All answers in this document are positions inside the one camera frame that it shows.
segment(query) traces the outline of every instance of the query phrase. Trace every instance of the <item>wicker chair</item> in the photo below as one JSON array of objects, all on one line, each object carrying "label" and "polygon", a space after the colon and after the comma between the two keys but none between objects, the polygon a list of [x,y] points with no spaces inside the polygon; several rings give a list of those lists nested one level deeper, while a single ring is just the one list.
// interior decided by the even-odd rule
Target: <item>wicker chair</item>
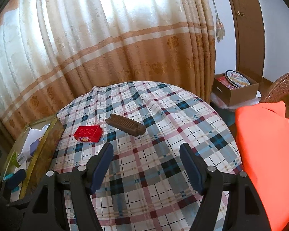
[{"label": "wicker chair", "polygon": [[289,94],[289,73],[274,82],[260,102],[279,102],[282,97]]}]

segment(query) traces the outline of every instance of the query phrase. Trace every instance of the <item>white wall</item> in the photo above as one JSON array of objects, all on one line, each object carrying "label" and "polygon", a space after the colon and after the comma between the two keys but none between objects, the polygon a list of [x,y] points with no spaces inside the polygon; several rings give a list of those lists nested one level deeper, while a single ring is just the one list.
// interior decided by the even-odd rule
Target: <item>white wall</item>
[{"label": "white wall", "polygon": [[289,72],[289,8],[283,0],[259,0],[265,31],[264,78]]},{"label": "white wall", "polygon": [[[212,0],[214,24],[216,24],[215,10]],[[226,70],[235,70],[236,67],[236,45],[233,15],[229,0],[214,0],[221,22],[224,24],[226,36],[218,43],[216,41],[216,65],[215,74],[224,73]]]}]

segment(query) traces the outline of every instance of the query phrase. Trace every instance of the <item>purple box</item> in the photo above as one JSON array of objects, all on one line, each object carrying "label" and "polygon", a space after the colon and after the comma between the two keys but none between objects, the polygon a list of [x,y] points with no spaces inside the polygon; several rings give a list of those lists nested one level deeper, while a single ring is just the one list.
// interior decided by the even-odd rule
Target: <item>purple box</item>
[{"label": "purple box", "polygon": [[35,142],[33,142],[31,145],[30,145],[30,155],[33,156],[35,150],[38,148],[38,145],[40,143],[40,140],[37,139]]}]

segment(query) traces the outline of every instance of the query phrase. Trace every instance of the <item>white paper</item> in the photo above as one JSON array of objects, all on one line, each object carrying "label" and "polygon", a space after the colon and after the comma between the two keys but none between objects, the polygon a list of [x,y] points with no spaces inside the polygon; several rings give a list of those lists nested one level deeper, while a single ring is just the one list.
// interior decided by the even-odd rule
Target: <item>white paper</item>
[{"label": "white paper", "polygon": [[30,128],[28,137],[22,148],[22,153],[25,155],[26,159],[30,158],[30,145],[37,139],[40,139],[45,134],[49,124],[45,125],[41,130]]},{"label": "white paper", "polygon": [[21,153],[17,158],[16,158],[17,162],[19,165],[22,165],[27,158],[25,157],[24,153]]},{"label": "white paper", "polygon": [[22,182],[18,186],[19,186],[19,189],[15,192],[11,193],[10,202],[19,200],[20,189],[22,188]]},{"label": "white paper", "polygon": [[261,94],[260,94],[260,91],[259,91],[259,90],[257,90],[256,97],[257,97],[257,98],[261,97]]}]

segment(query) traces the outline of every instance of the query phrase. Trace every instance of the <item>curtain tassel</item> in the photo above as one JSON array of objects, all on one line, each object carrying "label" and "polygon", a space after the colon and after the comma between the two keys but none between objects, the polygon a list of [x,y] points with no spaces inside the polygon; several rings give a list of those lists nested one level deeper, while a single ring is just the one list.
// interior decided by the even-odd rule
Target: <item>curtain tassel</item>
[{"label": "curtain tassel", "polygon": [[221,20],[219,19],[219,16],[218,16],[218,13],[217,13],[217,9],[216,9],[216,5],[215,5],[215,1],[213,1],[213,5],[214,5],[214,10],[215,10],[215,15],[216,15],[216,40],[217,42],[220,42],[224,36],[226,35],[225,34],[225,27],[223,25],[223,23],[221,22]]},{"label": "curtain tassel", "polygon": [[225,36],[225,27],[221,20],[217,17],[216,19],[216,39],[220,42]]}]

